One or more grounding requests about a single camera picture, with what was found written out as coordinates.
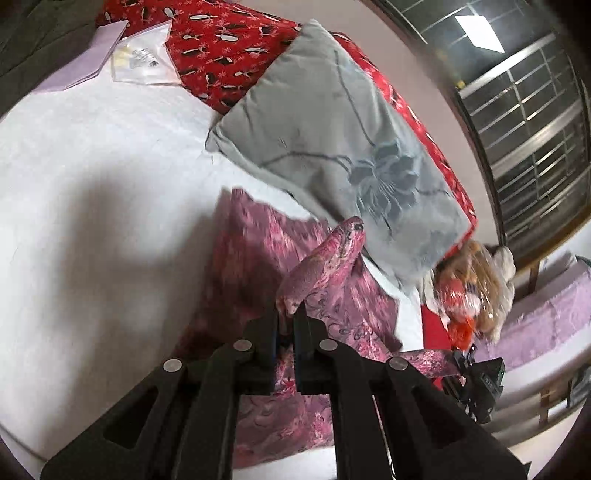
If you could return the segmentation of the purple floral fleece garment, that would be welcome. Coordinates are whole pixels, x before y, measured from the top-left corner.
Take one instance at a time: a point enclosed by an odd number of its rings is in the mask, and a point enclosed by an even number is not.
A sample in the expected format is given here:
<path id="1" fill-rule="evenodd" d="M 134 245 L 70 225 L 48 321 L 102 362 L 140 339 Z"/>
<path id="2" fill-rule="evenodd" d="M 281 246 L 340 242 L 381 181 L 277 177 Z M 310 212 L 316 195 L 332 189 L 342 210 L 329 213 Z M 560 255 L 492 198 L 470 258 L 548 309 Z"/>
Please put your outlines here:
<path id="1" fill-rule="evenodd" d="M 331 229 L 324 221 L 291 219 L 232 190 L 221 204 L 204 293 L 174 356 L 205 359 L 238 340 L 245 325 L 270 308 L 290 327 L 304 306 L 329 336 L 363 357 L 386 361 L 403 349 L 394 334 L 399 304 L 363 264 L 365 240 L 358 217 Z M 252 467 L 332 443 L 329 397 L 298 393 L 293 350 L 280 348 L 273 395 L 239 402 L 233 464 Z"/>

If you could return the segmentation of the lavender covered bench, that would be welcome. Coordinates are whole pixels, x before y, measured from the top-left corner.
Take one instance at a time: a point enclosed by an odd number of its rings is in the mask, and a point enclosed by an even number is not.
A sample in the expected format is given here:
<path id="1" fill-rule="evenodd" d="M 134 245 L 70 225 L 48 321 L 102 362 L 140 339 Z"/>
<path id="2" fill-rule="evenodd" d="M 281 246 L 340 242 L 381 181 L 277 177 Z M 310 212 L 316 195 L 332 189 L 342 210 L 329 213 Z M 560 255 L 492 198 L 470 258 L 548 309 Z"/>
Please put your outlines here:
<path id="1" fill-rule="evenodd" d="M 498 343 L 477 343 L 476 359 L 504 360 L 504 391 L 486 425 L 503 437 L 530 430 L 543 394 L 554 405 L 570 373 L 590 358 L 590 260 L 570 266 L 516 302 Z"/>

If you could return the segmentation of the white quilted bedspread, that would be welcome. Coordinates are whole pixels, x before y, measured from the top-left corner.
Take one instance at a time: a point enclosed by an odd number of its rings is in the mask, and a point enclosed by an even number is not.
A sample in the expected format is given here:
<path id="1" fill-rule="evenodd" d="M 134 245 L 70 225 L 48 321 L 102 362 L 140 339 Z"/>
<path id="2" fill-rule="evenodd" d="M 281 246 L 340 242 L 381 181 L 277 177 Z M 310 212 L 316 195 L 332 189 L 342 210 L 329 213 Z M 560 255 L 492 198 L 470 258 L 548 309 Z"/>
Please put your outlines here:
<path id="1" fill-rule="evenodd" d="M 1 122 L 1 434 L 39 476 L 150 373 L 188 323 L 225 190 L 304 208 L 204 142 L 218 114 L 180 87 L 97 78 Z"/>

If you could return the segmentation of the grey floral pillow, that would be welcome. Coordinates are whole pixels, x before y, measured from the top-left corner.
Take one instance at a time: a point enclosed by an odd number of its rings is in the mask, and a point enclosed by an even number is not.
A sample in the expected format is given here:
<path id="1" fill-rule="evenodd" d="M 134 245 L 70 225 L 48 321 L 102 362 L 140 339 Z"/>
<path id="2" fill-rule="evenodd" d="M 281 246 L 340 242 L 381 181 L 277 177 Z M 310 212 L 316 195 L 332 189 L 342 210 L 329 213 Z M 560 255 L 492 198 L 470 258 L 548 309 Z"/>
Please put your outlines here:
<path id="1" fill-rule="evenodd" d="M 363 220 L 393 280 L 424 277 L 470 222 L 406 120 L 317 21 L 212 128 L 206 146 L 332 223 Z"/>

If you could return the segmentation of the barred window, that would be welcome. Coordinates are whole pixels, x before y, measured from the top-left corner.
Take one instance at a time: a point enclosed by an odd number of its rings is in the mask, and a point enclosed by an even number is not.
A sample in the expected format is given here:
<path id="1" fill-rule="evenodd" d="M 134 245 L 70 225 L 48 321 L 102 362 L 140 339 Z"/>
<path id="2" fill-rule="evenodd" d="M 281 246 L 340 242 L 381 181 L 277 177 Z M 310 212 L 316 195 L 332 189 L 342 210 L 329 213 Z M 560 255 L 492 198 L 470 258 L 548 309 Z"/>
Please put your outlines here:
<path id="1" fill-rule="evenodd" d="M 519 267 L 590 215 L 590 90 L 537 1 L 381 1 L 475 148 Z"/>

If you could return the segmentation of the clear plastic packet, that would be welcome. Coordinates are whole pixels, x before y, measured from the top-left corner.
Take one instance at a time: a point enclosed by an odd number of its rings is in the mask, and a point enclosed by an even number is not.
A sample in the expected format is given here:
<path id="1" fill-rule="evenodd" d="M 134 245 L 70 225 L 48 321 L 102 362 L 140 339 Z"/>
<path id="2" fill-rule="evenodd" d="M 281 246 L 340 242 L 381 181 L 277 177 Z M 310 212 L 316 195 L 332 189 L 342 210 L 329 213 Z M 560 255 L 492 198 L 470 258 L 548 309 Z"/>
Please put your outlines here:
<path id="1" fill-rule="evenodd" d="M 166 42 L 172 21 L 154 25 L 118 42 L 110 57 L 114 82 L 180 85 L 181 79 Z"/>

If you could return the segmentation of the lavender paper envelope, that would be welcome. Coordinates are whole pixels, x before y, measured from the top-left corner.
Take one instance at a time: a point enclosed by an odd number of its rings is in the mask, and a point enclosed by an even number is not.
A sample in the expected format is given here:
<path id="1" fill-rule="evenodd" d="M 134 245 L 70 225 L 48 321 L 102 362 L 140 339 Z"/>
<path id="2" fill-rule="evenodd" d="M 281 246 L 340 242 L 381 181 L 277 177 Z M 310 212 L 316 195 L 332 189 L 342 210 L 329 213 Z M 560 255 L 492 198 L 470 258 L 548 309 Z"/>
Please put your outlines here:
<path id="1" fill-rule="evenodd" d="M 98 27 L 86 50 L 43 80 L 34 92 L 63 91 L 95 78 L 121 40 L 127 24 L 124 20 Z"/>

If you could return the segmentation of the red patterned blanket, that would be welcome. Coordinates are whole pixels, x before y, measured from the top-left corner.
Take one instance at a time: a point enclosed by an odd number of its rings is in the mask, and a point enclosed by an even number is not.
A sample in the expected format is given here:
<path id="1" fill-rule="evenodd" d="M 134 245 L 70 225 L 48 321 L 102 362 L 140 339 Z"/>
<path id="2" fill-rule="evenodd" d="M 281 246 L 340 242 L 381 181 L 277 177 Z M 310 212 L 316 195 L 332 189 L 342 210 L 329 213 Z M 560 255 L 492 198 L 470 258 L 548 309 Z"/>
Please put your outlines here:
<path id="1" fill-rule="evenodd" d="M 127 21 L 124 35 L 130 36 L 169 20 L 171 29 L 165 44 L 183 86 L 221 114 L 245 96 L 301 30 L 300 23 L 226 1 L 104 1 L 96 25 Z M 347 35 L 331 34 L 427 148 L 467 214 L 469 227 L 462 237 L 465 242 L 476 230 L 478 220 L 472 201 L 443 152 L 366 53 Z"/>

